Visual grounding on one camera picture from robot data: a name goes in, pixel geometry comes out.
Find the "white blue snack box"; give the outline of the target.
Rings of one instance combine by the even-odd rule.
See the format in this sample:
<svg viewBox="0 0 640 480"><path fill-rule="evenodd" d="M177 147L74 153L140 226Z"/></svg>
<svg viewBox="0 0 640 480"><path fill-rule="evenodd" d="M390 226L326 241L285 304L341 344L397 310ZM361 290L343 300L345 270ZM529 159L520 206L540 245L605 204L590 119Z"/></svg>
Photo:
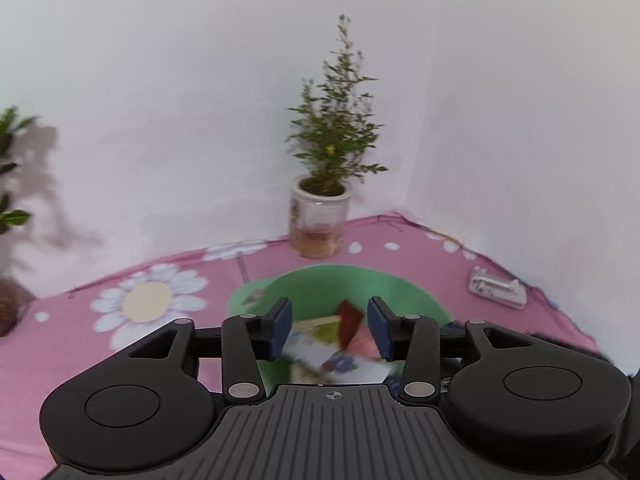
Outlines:
<svg viewBox="0 0 640 480"><path fill-rule="evenodd" d="M354 356L301 332L288 335L282 354L328 382L340 385L382 384L393 371L390 364Z"/></svg>

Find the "long red gold snack pack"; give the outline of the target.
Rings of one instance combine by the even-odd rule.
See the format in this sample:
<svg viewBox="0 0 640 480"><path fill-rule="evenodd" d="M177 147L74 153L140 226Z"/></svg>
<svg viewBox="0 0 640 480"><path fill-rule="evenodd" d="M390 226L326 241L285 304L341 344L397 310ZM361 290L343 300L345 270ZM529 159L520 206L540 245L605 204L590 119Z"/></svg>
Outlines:
<svg viewBox="0 0 640 480"><path fill-rule="evenodd" d="M360 310L344 300L334 314L295 322L292 329L345 350L356 336L363 318Z"/></svg>

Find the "green plastic bowl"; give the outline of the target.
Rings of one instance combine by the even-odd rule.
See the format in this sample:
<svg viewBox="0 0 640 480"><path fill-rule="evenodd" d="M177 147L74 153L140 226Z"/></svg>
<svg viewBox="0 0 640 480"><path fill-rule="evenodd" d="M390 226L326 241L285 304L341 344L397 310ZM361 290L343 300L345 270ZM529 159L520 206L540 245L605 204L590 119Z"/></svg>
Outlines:
<svg viewBox="0 0 640 480"><path fill-rule="evenodd" d="M392 274L358 266L318 264L277 276L251 282L234 292L228 302L229 313L264 314L280 298L288 298L293 309L293 324L310 318L334 314L348 300L364 314L356 336L344 350L354 356L390 364L392 374L385 382L396 384L401 365L384 361L372 339L367 324L367 307L372 297L381 297L399 315L420 314L434 318L440 325L451 316L424 289ZM273 362L261 362L260 372L267 388L280 384L333 384L297 364L283 354Z"/></svg>

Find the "white metal clip tool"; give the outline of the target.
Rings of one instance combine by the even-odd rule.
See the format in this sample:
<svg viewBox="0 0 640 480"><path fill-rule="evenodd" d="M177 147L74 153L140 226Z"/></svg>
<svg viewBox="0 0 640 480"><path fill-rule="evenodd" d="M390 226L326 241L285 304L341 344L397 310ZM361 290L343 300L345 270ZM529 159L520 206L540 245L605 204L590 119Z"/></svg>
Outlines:
<svg viewBox="0 0 640 480"><path fill-rule="evenodd" d="M522 310L527 304L526 287L517 278L500 278L476 266L470 274L469 292L475 296Z"/></svg>

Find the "pink floral tablecloth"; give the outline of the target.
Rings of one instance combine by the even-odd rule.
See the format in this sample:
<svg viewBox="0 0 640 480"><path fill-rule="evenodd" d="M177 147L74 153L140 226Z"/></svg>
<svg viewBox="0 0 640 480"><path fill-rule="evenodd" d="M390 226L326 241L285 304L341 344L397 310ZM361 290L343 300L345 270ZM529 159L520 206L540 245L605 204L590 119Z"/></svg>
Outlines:
<svg viewBox="0 0 640 480"><path fill-rule="evenodd" d="M399 214L350 222L333 260L404 278L458 321L482 318L589 350L597 347L537 289L528 291L521 310L471 294L470 271L482 266L498 273L498 266ZM2 477L40 479L52 469L38 415L59 384L175 318L218 326L231 314L229 299L238 288L309 263L284 240L251 240L183 252L33 301L1 341Z"/></svg>

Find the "small plant in white pot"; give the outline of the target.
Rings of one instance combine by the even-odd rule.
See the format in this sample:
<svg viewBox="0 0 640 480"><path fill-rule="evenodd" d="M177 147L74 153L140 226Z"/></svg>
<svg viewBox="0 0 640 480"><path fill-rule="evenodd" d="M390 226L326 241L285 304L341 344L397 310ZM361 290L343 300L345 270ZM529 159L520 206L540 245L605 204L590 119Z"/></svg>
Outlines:
<svg viewBox="0 0 640 480"><path fill-rule="evenodd" d="M337 19L337 47L322 65L322 81L303 81L300 102L289 111L288 151L305 173L292 182L288 241L301 256L329 259L340 252L352 199L352 181L387 168L367 162L382 125L374 120L373 96L363 86L375 81L362 72L364 57L349 37L352 20Z"/></svg>

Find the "leafy plant in glass vase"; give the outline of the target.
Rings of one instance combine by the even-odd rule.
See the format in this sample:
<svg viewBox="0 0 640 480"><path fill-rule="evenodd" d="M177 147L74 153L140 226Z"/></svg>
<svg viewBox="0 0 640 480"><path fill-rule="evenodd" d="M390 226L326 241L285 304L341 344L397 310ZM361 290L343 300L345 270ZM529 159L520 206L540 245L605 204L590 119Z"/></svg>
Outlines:
<svg viewBox="0 0 640 480"><path fill-rule="evenodd" d="M16 137L26 130L37 119L36 116L22 117L17 106L7 107L1 112L1 177L7 177L20 168L12 155ZM13 228L24 226L32 215L24 209L13 205L10 191L1 189L1 234L8 234ZM15 286L8 278L1 277L1 336L5 337L14 329L21 310Z"/></svg>

